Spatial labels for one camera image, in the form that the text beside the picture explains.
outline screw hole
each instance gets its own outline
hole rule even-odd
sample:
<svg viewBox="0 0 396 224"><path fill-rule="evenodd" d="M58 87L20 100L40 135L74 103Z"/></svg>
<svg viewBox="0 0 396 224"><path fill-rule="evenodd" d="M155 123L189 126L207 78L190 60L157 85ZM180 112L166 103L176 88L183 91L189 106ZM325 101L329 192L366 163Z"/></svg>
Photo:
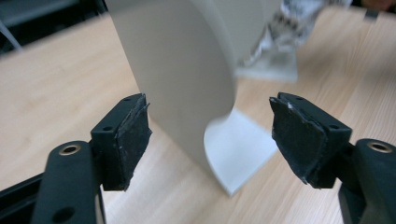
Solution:
<svg viewBox="0 0 396 224"><path fill-rule="evenodd" d="M372 150L382 152L382 153L390 153L392 149L384 144L377 143L377 142L370 142L367 144L368 147Z"/></svg>
<svg viewBox="0 0 396 224"><path fill-rule="evenodd" d="M66 207L59 209L52 217L52 221L55 223L64 223L69 220L75 213L73 207Z"/></svg>
<svg viewBox="0 0 396 224"><path fill-rule="evenodd" d="M113 130L113 127L105 127L105 128L103 128L103 131L105 131L105 132L108 132L108 131L111 131L111 130Z"/></svg>
<svg viewBox="0 0 396 224"><path fill-rule="evenodd" d="M59 151L59 154L61 156L70 156L72 154L77 153L80 149L81 149L81 146L79 146L79 145L71 145L71 146L67 146L67 147L62 148Z"/></svg>
<svg viewBox="0 0 396 224"><path fill-rule="evenodd" d="M338 127L338 126L335 125L335 124L331 124L331 125L329 125L329 127L331 127L332 129L340 129L340 127Z"/></svg>

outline light wood surface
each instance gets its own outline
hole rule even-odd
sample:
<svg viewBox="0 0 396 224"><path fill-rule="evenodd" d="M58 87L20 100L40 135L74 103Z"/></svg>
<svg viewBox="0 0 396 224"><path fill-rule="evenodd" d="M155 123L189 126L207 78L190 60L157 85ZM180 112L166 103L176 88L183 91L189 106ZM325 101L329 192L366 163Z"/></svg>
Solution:
<svg viewBox="0 0 396 224"><path fill-rule="evenodd" d="M269 96L301 95L363 137L396 145L396 20L364 21L330 8L298 50L296 83L238 80L236 106L271 130ZM0 58L0 189L44 170L48 153L138 93L108 16ZM108 223L342 223L337 191L294 176L280 153L232 198L153 122L147 152L126 192L106 192Z"/></svg>

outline wooden table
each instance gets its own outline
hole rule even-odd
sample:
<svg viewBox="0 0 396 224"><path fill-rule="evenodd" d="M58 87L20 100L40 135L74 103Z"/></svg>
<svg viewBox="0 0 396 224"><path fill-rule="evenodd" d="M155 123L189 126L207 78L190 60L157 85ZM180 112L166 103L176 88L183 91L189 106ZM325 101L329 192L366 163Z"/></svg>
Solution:
<svg viewBox="0 0 396 224"><path fill-rule="evenodd" d="M298 50L296 83L238 80L236 106L270 130L269 96L301 95L363 137L396 145L396 20L325 10ZM108 16L0 59L0 189L44 170L48 153L138 93ZM342 223L337 191L305 186L280 153L232 198L153 122L126 192L106 192L108 223Z"/></svg>

